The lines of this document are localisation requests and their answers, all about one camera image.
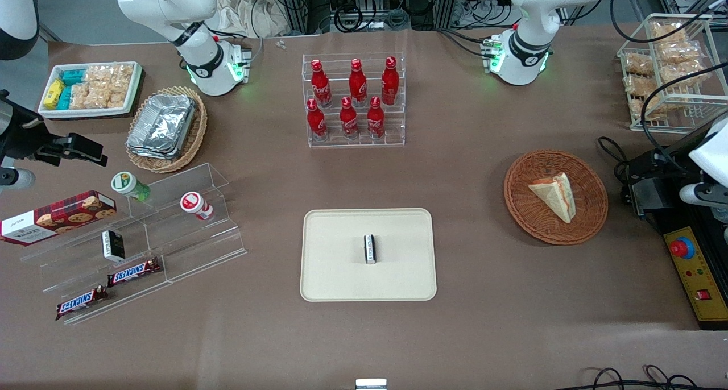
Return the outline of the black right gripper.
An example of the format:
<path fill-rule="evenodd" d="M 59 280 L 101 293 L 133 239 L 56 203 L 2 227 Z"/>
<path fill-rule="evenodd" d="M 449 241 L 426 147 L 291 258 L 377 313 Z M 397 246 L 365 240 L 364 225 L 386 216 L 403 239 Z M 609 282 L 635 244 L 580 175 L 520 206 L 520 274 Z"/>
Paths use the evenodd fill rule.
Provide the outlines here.
<path fill-rule="evenodd" d="M 1 90 L 1 159 L 38 160 L 59 167 L 59 157 L 39 154 L 59 136 L 47 129 L 41 115 L 8 100 L 9 94 L 8 90 Z M 107 166 L 107 155 L 102 154 L 104 147 L 88 137 L 69 133 L 64 147 L 71 152 L 71 159 Z"/>

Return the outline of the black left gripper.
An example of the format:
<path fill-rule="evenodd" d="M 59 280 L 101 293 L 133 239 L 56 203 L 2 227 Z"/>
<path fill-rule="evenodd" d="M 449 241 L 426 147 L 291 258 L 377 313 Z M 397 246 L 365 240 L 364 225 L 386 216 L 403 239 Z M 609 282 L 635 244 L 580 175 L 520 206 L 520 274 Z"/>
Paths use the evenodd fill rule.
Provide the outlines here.
<path fill-rule="evenodd" d="M 682 167 L 670 154 L 652 149 L 645 153 L 645 179 L 689 179 L 692 172 Z"/>

